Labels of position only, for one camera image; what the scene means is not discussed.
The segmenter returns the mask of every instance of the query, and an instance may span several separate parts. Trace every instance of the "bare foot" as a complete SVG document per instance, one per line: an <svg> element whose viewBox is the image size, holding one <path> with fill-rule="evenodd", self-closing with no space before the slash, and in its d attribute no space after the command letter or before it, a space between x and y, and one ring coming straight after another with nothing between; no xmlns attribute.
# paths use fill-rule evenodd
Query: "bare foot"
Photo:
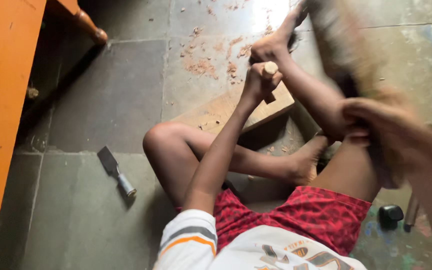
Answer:
<svg viewBox="0 0 432 270"><path fill-rule="evenodd" d="M286 181L295 186L305 186L313 181L316 176L316 165L319 156L330 146L332 142L324 135L316 135L296 153L287 157L288 173Z"/></svg>
<svg viewBox="0 0 432 270"><path fill-rule="evenodd" d="M308 12L305 9L306 0L300 1L296 7L288 13L281 26L270 36L265 36L256 41L251 47L251 57L256 61L273 61L277 64L279 53L288 53L288 43L294 28L301 25Z"/></svg>

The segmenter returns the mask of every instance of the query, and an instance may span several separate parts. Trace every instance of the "t-shirt sleeve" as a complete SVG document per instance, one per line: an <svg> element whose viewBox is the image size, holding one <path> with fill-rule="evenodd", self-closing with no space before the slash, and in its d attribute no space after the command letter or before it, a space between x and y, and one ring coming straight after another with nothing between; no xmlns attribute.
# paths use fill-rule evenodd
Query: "t-shirt sleeve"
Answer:
<svg viewBox="0 0 432 270"><path fill-rule="evenodd" d="M207 269L216 256L217 241L212 215L196 209L183 211L166 225L154 269Z"/></svg>

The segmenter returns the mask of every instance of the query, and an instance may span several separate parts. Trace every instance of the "chisel blade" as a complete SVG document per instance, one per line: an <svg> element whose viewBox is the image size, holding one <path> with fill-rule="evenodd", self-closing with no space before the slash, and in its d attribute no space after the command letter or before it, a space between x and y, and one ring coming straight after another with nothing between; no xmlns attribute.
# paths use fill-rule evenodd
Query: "chisel blade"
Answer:
<svg viewBox="0 0 432 270"><path fill-rule="evenodd" d="M103 149L97 153L97 156L108 175L118 175L118 162L114 158L108 146L103 147Z"/></svg>

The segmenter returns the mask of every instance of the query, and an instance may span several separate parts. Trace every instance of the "stone floor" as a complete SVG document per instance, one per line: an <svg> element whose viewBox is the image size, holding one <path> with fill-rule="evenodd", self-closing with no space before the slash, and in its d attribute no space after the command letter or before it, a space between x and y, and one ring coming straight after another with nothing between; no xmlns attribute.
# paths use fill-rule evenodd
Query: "stone floor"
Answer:
<svg viewBox="0 0 432 270"><path fill-rule="evenodd" d="M268 26L277 28L296 2L81 0L110 38L102 49L47 10L30 80L45 101L25 104L23 117L32 120L20 129L9 171L0 213L0 269L151 268L162 229L175 213L143 153L145 132L234 87L226 73L229 61L238 66L237 78L244 79L247 57L238 57L240 49L262 37ZM363 32L381 58L385 81L407 91L432 122L432 0L349 2L365 20ZM201 33L190 36L195 27ZM293 59L330 83L309 19L297 31ZM242 41L231 47L239 37ZM200 60L214 70L188 70ZM45 109L33 110L35 104ZM263 141L256 139L268 130ZM288 155L313 131L307 113L295 106L240 141L254 150L274 146L274 155ZM121 200L96 156L105 145L138 189L133 205ZM289 151L281 151L282 146ZM267 179L248 181L235 173L228 178L260 211L280 200L269 194L254 200L255 190L290 192ZM423 213L411 233L402 224L383 231L376 221L379 206L397 204L405 210L410 194L409 186L381 191L352 257L369 269L432 269L432 234Z"/></svg>

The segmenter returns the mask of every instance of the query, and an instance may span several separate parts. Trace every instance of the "gray stripe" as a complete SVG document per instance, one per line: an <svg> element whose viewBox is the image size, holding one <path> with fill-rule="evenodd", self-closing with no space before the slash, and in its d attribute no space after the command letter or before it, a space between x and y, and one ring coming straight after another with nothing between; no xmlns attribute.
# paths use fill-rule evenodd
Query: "gray stripe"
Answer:
<svg viewBox="0 0 432 270"><path fill-rule="evenodd" d="M161 249L165 247L171 240L174 238L183 235L183 234L193 234L193 233L199 233L203 236L206 236L207 238L213 240L213 242L216 244L216 235L214 235L210 230L208 230L205 227L198 227L198 226L191 226L182 228L181 230L178 230L177 232L173 233L167 240L164 242L164 244L161 245Z"/></svg>

